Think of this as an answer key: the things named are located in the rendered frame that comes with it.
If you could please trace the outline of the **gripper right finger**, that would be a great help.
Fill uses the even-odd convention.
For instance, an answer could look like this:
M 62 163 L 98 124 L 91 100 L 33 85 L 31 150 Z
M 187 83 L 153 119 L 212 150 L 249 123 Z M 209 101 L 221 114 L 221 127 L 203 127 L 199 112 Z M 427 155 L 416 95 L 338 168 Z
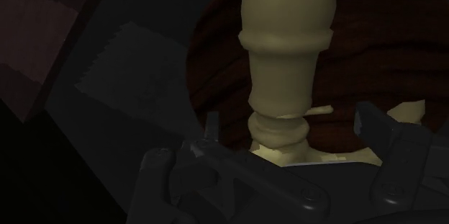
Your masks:
M 449 138 L 370 102 L 356 104 L 353 130 L 382 160 L 370 188 L 377 210 L 449 209 Z

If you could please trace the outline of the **dark red wooden bowl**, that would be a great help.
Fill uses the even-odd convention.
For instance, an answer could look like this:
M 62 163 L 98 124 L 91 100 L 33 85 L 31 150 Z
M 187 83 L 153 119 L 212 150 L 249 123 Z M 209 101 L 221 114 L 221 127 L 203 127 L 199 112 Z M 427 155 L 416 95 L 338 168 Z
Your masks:
M 212 0 L 191 39 L 186 81 L 200 122 L 221 120 L 221 143 L 250 145 L 248 53 L 237 38 L 241 0 Z M 317 61 L 313 104 L 329 115 L 308 117 L 311 147 L 330 153 L 360 150 L 353 132 L 356 102 L 387 111 L 425 101 L 422 124 L 438 130 L 449 118 L 449 1 L 337 0 L 334 35 Z

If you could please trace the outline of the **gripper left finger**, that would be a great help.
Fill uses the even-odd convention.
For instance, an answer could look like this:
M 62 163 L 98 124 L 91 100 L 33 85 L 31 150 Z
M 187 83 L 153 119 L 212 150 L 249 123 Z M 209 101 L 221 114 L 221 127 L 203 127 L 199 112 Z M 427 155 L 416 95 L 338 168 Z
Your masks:
M 219 133 L 219 114 L 210 112 L 203 138 L 186 140 L 177 151 L 147 151 L 126 224 L 200 224 L 172 202 L 190 192 L 201 193 L 227 220 L 234 219 L 242 215 L 237 180 L 289 211 L 296 224 L 328 218 L 331 204 L 325 190 L 248 151 L 230 151 L 219 143 Z

